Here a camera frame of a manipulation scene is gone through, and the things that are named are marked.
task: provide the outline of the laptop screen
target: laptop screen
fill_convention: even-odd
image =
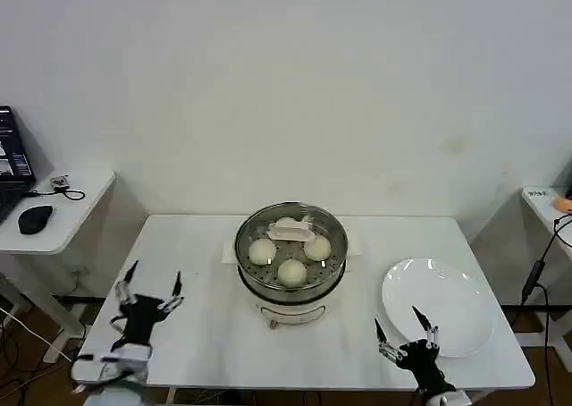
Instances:
[[[0,182],[34,181],[12,109],[0,106]]]

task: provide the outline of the steamed bun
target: steamed bun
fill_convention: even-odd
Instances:
[[[306,257],[314,261],[323,261],[332,254],[332,245],[321,234],[317,234],[312,241],[304,243]]]
[[[268,265],[274,257],[276,257],[276,245],[269,239],[258,239],[248,247],[248,258],[255,265]]]
[[[278,267],[278,280],[285,287],[300,287],[306,281],[306,267],[303,263],[290,258]]]

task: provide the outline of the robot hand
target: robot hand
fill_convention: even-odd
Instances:
[[[444,374],[437,368],[435,360],[439,355],[439,327],[432,326],[425,315],[416,307],[413,311],[427,333],[426,339],[406,343],[394,348],[387,342],[382,327],[375,320],[379,352],[399,368],[413,373],[422,394],[422,403],[429,406],[468,406],[471,401],[462,391],[445,381]]]
[[[172,288],[172,297],[168,301],[142,294],[132,294],[129,284],[138,262],[136,261],[123,279],[115,285],[115,296],[119,301],[119,315],[114,317],[110,324],[122,334],[122,337],[114,342],[108,353],[101,356],[83,354],[77,358],[105,363],[100,376],[103,380],[90,387],[80,385],[75,392],[95,391],[113,385],[113,390],[107,390],[107,393],[103,392],[101,395],[110,395],[111,392],[113,395],[119,395],[118,393],[122,391],[122,395],[137,397],[138,387],[147,380],[147,363],[153,351],[150,344],[153,327],[156,323],[164,321],[182,304],[184,298],[181,295],[181,272],[177,273]],[[117,324],[120,320],[125,320],[123,329]]]

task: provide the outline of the stainless steel pot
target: stainless steel pot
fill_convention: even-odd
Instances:
[[[273,241],[276,257],[270,265],[257,266],[248,259],[248,247],[257,239],[268,239],[270,223],[285,216],[301,221],[305,217],[316,234],[325,236],[332,245],[332,254],[323,262],[306,257],[303,242]],[[343,277],[348,252],[348,237],[341,223],[320,207],[298,202],[284,202],[260,209],[240,227],[234,242],[242,282],[258,297],[278,305],[302,305],[323,298]],[[288,258],[305,264],[306,284],[287,288],[278,281],[278,266]]]

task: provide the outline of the cable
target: cable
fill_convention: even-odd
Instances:
[[[567,221],[566,223],[564,223],[562,226],[560,227],[556,227],[561,220],[563,220],[564,218],[567,218],[569,216],[572,216],[572,214],[565,214],[559,218],[556,218],[554,220],[553,223],[553,235],[551,236],[550,241],[548,242],[548,245],[546,246],[546,248],[544,249],[543,255],[540,257],[539,260],[536,260],[536,262],[534,263],[533,268],[530,271],[530,274],[528,274],[528,277],[526,278],[525,284],[522,287],[522,292],[521,292],[521,306],[524,306],[524,304],[526,303],[526,301],[528,300],[528,297],[530,296],[530,294],[533,292],[534,287],[536,286],[536,284],[538,283],[538,281],[540,280],[541,275],[543,274],[543,270],[544,267],[546,266],[546,256],[548,255],[548,251],[550,250],[552,243],[554,243],[554,240],[559,237],[559,233],[562,229],[564,229],[566,226],[568,226],[569,224],[572,224],[572,220]]]
[[[26,191],[21,194],[23,198],[38,198],[40,196],[54,196],[55,194],[63,194],[69,200],[82,200],[86,197],[86,193],[80,190],[61,190],[61,191],[50,191],[48,193],[40,193],[37,190]],[[71,195],[79,195],[77,198],[73,198]]]
[[[14,321],[16,321],[17,323],[19,323],[22,327],[24,327],[28,333],[33,334],[34,336],[36,336],[40,341],[42,341],[43,343],[45,343],[46,345],[49,345],[50,347],[52,347],[58,354],[60,354],[62,357],[64,357],[65,359],[67,359],[68,361],[72,362],[72,359],[70,359],[67,355],[65,355],[63,352],[61,352],[60,350],[58,350],[57,348],[54,347],[54,345],[50,342],[48,342],[46,339],[44,339],[42,336],[40,336],[39,334],[36,334],[35,332],[33,332],[32,330],[30,330],[24,323],[22,323],[17,317],[15,317],[14,315],[12,315],[10,312],[3,310],[2,308],[0,308],[0,310],[2,312],[4,312],[7,316],[11,317]]]
[[[546,303],[546,308],[548,308],[548,292],[546,291],[546,288],[540,283],[537,283],[536,286],[543,289],[544,302]],[[548,386],[548,397],[551,401],[551,406],[554,406],[554,399],[552,398],[551,372],[548,367],[548,329],[550,321],[551,314],[547,310],[545,323],[546,327],[544,328],[544,366],[546,369],[546,385]]]
[[[209,395],[208,397],[204,398],[203,400],[200,401],[200,403],[197,404],[204,404],[204,402],[208,402],[209,400],[214,399],[217,395],[221,395],[224,392],[226,392],[226,390],[216,391],[214,394]]]
[[[0,397],[0,400],[5,399],[6,397],[10,397],[12,394],[18,392],[20,389],[22,389],[23,387],[29,385],[31,382],[33,382],[33,381],[35,381],[35,380],[37,380],[37,379],[40,379],[40,378],[43,377],[43,376],[49,375],[49,374],[51,374],[51,373],[54,373],[56,370],[59,370],[60,368],[65,368],[66,366],[69,366],[70,364],[71,364],[71,363],[63,363],[63,364],[61,364],[60,366],[58,366],[58,367],[56,367],[56,368],[51,368],[51,369],[45,371],[44,373],[41,373],[41,374],[39,374],[39,375],[37,375],[37,376],[34,376],[34,377],[31,377],[31,378],[28,379],[26,382],[24,382],[24,383],[18,385],[16,388],[14,388],[13,390],[11,390],[11,392],[9,392],[9,393],[3,395],[2,397]]]
[[[66,297],[68,297],[71,294],[74,294],[78,288],[80,287],[80,274],[77,274],[77,276],[75,277],[75,285],[73,286],[73,288],[71,290],[69,290],[67,293],[62,294],[61,296],[57,296],[56,298],[61,301],[63,299],[65,299]]]

